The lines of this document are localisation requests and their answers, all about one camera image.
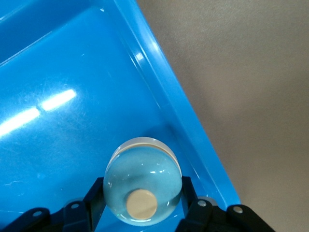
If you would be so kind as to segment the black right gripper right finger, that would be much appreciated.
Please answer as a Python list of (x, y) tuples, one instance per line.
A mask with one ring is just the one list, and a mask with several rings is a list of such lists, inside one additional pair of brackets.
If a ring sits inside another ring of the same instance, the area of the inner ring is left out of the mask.
[(184, 218), (177, 232), (273, 232), (251, 208), (235, 204), (226, 210), (197, 196), (191, 178), (182, 177), (182, 207)]

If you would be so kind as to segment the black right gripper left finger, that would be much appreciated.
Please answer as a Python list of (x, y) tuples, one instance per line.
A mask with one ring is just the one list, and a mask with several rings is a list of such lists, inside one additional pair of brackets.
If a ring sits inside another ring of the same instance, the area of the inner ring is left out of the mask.
[(37, 207), (1, 229), (2, 232), (93, 232), (106, 207), (103, 177), (96, 179), (82, 200), (73, 201), (55, 213)]

